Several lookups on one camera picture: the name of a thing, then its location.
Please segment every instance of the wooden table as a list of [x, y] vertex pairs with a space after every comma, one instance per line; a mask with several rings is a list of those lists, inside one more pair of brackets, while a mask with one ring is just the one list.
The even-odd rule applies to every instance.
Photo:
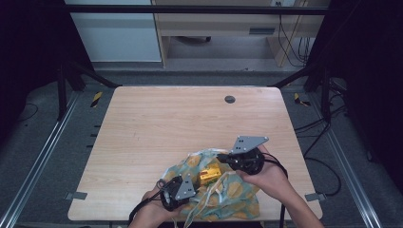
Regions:
[[[236, 101], [227, 103], [228, 95]], [[277, 88], [123, 86], [112, 97], [77, 189], [86, 199], [74, 199], [68, 217], [127, 220], [166, 168], [204, 148], [231, 149], [238, 135], [269, 137], [265, 146], [297, 192], [315, 192]], [[257, 220], [278, 220], [280, 203], [261, 191], [258, 198]], [[321, 218], [319, 203], [308, 204]]]

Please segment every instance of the hand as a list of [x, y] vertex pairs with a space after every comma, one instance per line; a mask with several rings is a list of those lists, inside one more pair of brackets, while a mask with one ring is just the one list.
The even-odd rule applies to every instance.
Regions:
[[[269, 151], [261, 144], [258, 149], [263, 153], [266, 160], [273, 160], [269, 155]], [[236, 171], [243, 181], [252, 183], [263, 190], [270, 197], [279, 201], [286, 200], [291, 195], [294, 196], [296, 191], [283, 171], [275, 164], [265, 162], [261, 171], [256, 175], [248, 175], [240, 170]]]
[[[147, 198], [151, 198], [156, 193], [158, 193], [160, 189], [157, 186], [154, 187], [153, 190], [148, 191], [144, 194], [142, 200]], [[164, 221], [170, 220], [171, 218], [177, 217], [184, 205], [170, 212], [167, 211], [160, 200], [152, 200], [148, 204], [146, 204], [134, 217], [133, 221], [130, 223], [128, 228], [155, 228], [158, 227]]]

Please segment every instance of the metal frame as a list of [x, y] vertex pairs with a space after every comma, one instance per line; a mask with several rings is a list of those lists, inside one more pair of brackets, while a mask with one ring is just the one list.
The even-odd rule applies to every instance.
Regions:
[[304, 7], [247, 7], [247, 6], [185, 6], [185, 5], [43, 5], [41, 10], [92, 13], [211, 13], [211, 14], [275, 14], [329, 15], [345, 12], [342, 9]]
[[48, 159], [50, 158], [53, 152], [56, 143], [59, 141], [60, 136], [62, 135], [65, 129], [65, 126], [71, 116], [71, 113], [77, 103], [79, 96], [80, 96], [79, 92], [73, 92], [68, 104], [66, 115], [54, 126], [52, 132], [48, 137], [47, 142], [45, 143], [44, 147], [39, 153], [38, 158], [35, 161], [35, 164], [31, 167], [20, 190], [18, 191], [14, 200], [10, 204], [8, 210], [0, 218], [1, 228], [13, 227], [14, 224], [17, 222], [22, 210], [24, 209], [25, 204], [29, 199], [30, 194], [32, 193], [33, 188], [36, 185], [36, 182], [41, 177], [41, 174], [48, 162]]

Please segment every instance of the black cable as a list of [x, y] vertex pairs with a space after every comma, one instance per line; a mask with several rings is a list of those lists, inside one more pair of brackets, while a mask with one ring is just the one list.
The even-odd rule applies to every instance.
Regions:
[[311, 40], [311, 38], [310, 37], [307, 37], [306, 38], [306, 41], [304, 42], [305, 43], [305, 50], [304, 50], [304, 54], [301, 54], [300, 53], [300, 50], [301, 50], [301, 45], [302, 45], [302, 40], [304, 40], [304, 38], [303, 37], [300, 37], [299, 38], [299, 44], [298, 44], [298, 57], [299, 57], [299, 59], [301, 59], [301, 61], [302, 61], [302, 63], [304, 64], [304, 66], [306, 66], [306, 64], [308, 63], [308, 57], [309, 57], [309, 46], [310, 46], [310, 40]]
[[158, 193], [156, 193], [151, 198], [144, 199], [139, 204], [137, 204], [137, 206], [133, 209], [133, 211], [131, 211], [130, 215], [128, 216], [127, 226], [130, 225], [130, 223], [133, 221], [134, 216], [137, 214], [137, 212], [139, 212], [140, 209], [142, 209], [146, 204], [148, 204], [149, 202], [154, 200], [156, 197], [158, 197], [160, 195], [161, 191], [162, 190], [160, 190]]
[[314, 142], [312, 142], [311, 146], [309, 146], [309, 148], [305, 151], [305, 153], [303, 154], [303, 157], [305, 158], [308, 153], [311, 151], [312, 147], [314, 147], [314, 145], [317, 144], [317, 142], [320, 140], [320, 138], [326, 133], [327, 130], [329, 130], [330, 128], [330, 123], [327, 123], [326, 126], [323, 128], [322, 132], [320, 132], [320, 134], [317, 136], [317, 138], [314, 140]]
[[332, 114], [332, 118], [336, 118], [340, 113], [342, 113], [343, 111], [346, 111], [347, 106], [346, 105], [342, 105], [341, 107], [339, 107], [337, 109], [337, 112]]
[[293, 66], [293, 67], [304, 67], [304, 66], [294, 65], [294, 64], [291, 62], [290, 57], [289, 57], [288, 54], [287, 54], [287, 51], [286, 51], [285, 48], [282, 46], [281, 40], [279, 39], [279, 33], [280, 33], [281, 30], [283, 29], [283, 28], [282, 28], [282, 22], [281, 22], [281, 14], [280, 14], [278, 17], [279, 17], [279, 24], [278, 24], [278, 29], [279, 29], [279, 31], [278, 31], [278, 43], [279, 43], [279, 46], [281, 47], [282, 51], [284, 51], [285, 57], [287, 57], [287, 60], [288, 60], [288, 62], [290, 63], [291, 66]]
[[[306, 64], [306, 63], [305, 63], [304, 61], [301, 61], [300, 58], [298, 58], [298, 56], [296, 55], [296, 52], [294, 51], [293, 46], [292, 46], [292, 44], [291, 44], [291, 40], [288, 38], [287, 34], [285, 33], [284, 27], [282, 26], [281, 14], [278, 15], [278, 19], [279, 19], [279, 23], [278, 23], [278, 43], [279, 43], [279, 45], [281, 46], [281, 49], [284, 51], [284, 54], [285, 54], [285, 56], [287, 57], [288, 62], [289, 62], [290, 65], [293, 66], [293, 67], [305, 67], [305, 64]], [[297, 22], [294, 24], [293, 33], [294, 33], [294, 32], [296, 31], [296, 29], [297, 29]], [[290, 49], [293, 51], [294, 56], [297, 58], [297, 60], [298, 60], [299, 62], [303, 63], [302, 66], [294, 65], [293, 63], [291, 63], [291, 60], [290, 60], [290, 58], [289, 58], [287, 52], [285, 51], [285, 48], [284, 48], [284, 46], [282, 45], [282, 43], [281, 43], [281, 41], [280, 41], [280, 38], [279, 38], [279, 34], [280, 34], [281, 31], [282, 31], [282, 33], [284, 34], [285, 39], [287, 40]]]
[[337, 93], [337, 94], [333, 95], [329, 100], [332, 101], [332, 99], [334, 99], [336, 97], [342, 97], [342, 96], [343, 96], [343, 94]]
[[[332, 96], [332, 97], [329, 99], [329, 102], [331, 102], [332, 99], [334, 99], [335, 97], [338, 97], [338, 96], [341, 96], [341, 95], [337, 95], [337, 94], [336, 94], [336, 95]], [[337, 109], [333, 110], [333, 111], [331, 112], [332, 117], [333, 117], [333, 118], [336, 117], [336, 116], [338, 115], [338, 113], [341, 112], [342, 109], [345, 108], [345, 107], [346, 107], [346, 105], [342, 105], [342, 106], [338, 107]], [[314, 121], [314, 122], [312, 122], [312, 123], [308, 123], [308, 124], [306, 124], [306, 125], [304, 125], [304, 126], [297, 127], [297, 128], [294, 129], [294, 131], [299, 131], [299, 130], [302, 130], [302, 129], [304, 129], [304, 128], [312, 129], [312, 128], [315, 127], [315, 126], [318, 126], [318, 125], [319, 125], [320, 123], [322, 123], [323, 121], [324, 121], [324, 118], [320, 118], [319, 120], [316, 120], [316, 121]], [[302, 133], [302, 132], [305, 132], [305, 131], [307, 131], [307, 130], [303, 130], [303, 131], [300, 131], [300, 132], [296, 132], [296, 134], [299, 134], [299, 133]]]
[[319, 194], [324, 194], [324, 195], [326, 195], [327, 197], [333, 197], [333, 196], [335, 196], [337, 193], [340, 192], [340, 190], [341, 190], [341, 178], [340, 178], [340, 176], [337, 174], [337, 172], [336, 172], [329, 164], [327, 164], [327, 163], [325, 163], [325, 162], [323, 162], [323, 161], [321, 161], [321, 160], [314, 159], [314, 158], [305, 158], [305, 160], [306, 160], [306, 161], [314, 161], [314, 162], [318, 162], [318, 163], [322, 164], [323, 166], [327, 167], [327, 168], [335, 175], [335, 177], [337, 178], [337, 189], [336, 189], [334, 192], [331, 192], [331, 193], [323, 193], [323, 192], [317, 191], [317, 193], [319, 193]]
[[305, 130], [302, 130], [302, 129], [301, 129], [299, 132], [296, 132], [296, 134], [300, 134], [300, 133], [303, 133], [303, 132], [305, 132], [305, 131], [308, 131], [308, 130], [314, 128], [314, 127], [317, 127], [318, 125], [322, 124], [323, 121], [324, 121], [324, 118], [321, 118], [317, 123], [315, 123], [315, 124], [313, 124], [313, 125], [311, 125], [311, 126], [306, 126], [306, 127], [304, 127], [304, 128], [306, 128]]
[[34, 107], [35, 107], [35, 111], [34, 111], [30, 116], [28, 116], [28, 117], [26, 117], [26, 118], [24, 118], [24, 119], [20, 119], [20, 120], [18, 120], [17, 122], [23, 122], [23, 121], [29, 120], [29, 119], [32, 118], [32, 117], [38, 112], [38, 110], [39, 110], [39, 107], [38, 107], [38, 105], [36, 105], [36, 104], [27, 103], [26, 105], [32, 105], [32, 106], [34, 106]]
[[[273, 163], [273, 164], [277, 165], [282, 170], [282, 172], [284, 173], [285, 177], [288, 179], [287, 170], [284, 168], [284, 166], [282, 166], [282, 164], [278, 161], [278, 159], [276, 159], [276, 157], [274, 157], [273, 155], [268, 154], [268, 153], [262, 153], [262, 154], [265, 154], [265, 155], [268, 155], [268, 156], [272, 157], [274, 159], [274, 161], [273, 160], [266, 160], [266, 159], [264, 161], [265, 162], [270, 162], [270, 163]], [[283, 226], [284, 226], [284, 217], [285, 217], [285, 206], [284, 206], [284, 204], [281, 204], [281, 209], [280, 209], [280, 213], [279, 213], [279, 223], [278, 223], [279, 228], [283, 228]]]
[[308, 135], [308, 136], [297, 136], [297, 138], [314, 138], [318, 137], [319, 135]]

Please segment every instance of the clear plastic bag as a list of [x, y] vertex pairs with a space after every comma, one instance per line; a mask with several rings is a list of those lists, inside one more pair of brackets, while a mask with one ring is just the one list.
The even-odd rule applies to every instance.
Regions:
[[[207, 221], [228, 219], [253, 219], [259, 215], [259, 202], [256, 193], [257, 186], [244, 182], [228, 164], [220, 163], [216, 157], [220, 153], [228, 153], [222, 149], [205, 149], [190, 154], [178, 165], [168, 168], [163, 179], [170, 181], [178, 175], [192, 177], [198, 193], [191, 198], [182, 209], [186, 216], [184, 227], [188, 227], [193, 219]], [[208, 185], [200, 185], [200, 172], [209, 164], [217, 163], [222, 175]]]

